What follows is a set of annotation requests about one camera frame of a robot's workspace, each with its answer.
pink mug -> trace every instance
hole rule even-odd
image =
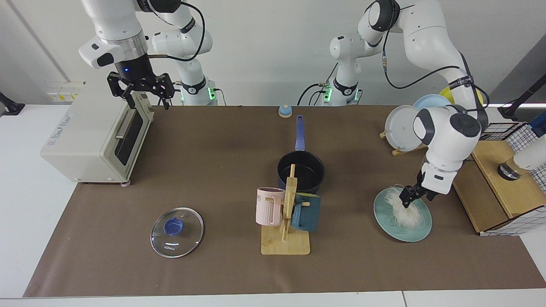
[[[282,221],[284,190],[276,187],[258,188],[256,199],[256,223],[263,226],[278,226]]]

white wall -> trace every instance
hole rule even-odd
[[[48,83],[64,81],[11,7],[0,0],[0,92],[16,102],[47,103]]]
[[[94,70],[78,55],[78,48],[95,35],[80,1],[14,2],[70,79],[105,78],[111,68]],[[203,11],[214,39],[212,51],[199,59],[205,74],[224,89],[228,104],[295,103],[307,85],[328,76],[335,63],[328,50],[331,39],[356,31],[370,2],[194,0],[191,3]],[[487,91],[506,77],[546,28],[544,0],[440,3],[454,45],[465,54],[477,84]],[[153,14],[138,13],[138,17],[148,35],[170,28]],[[406,84],[426,73],[408,62],[399,34],[390,35],[387,53],[389,76],[396,84]],[[446,86],[440,76],[433,76],[398,91],[386,83],[380,55],[359,62],[365,103],[413,103]],[[153,65],[157,74],[168,72],[173,79],[177,76],[169,60],[153,60]]]
[[[505,103],[520,97],[546,73],[546,35],[523,57],[518,65],[491,93],[491,100]],[[546,87],[542,87],[525,103],[546,102]]]

white table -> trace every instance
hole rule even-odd
[[[545,306],[546,289],[21,299],[75,188],[39,151],[68,106],[0,117],[0,306]],[[522,236],[546,277],[546,227]]]

blue pot handle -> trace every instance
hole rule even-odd
[[[296,150],[305,150],[304,117],[296,117]]]

teal mug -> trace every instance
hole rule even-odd
[[[316,231],[320,210],[320,196],[309,193],[296,193],[290,225],[302,231]]]

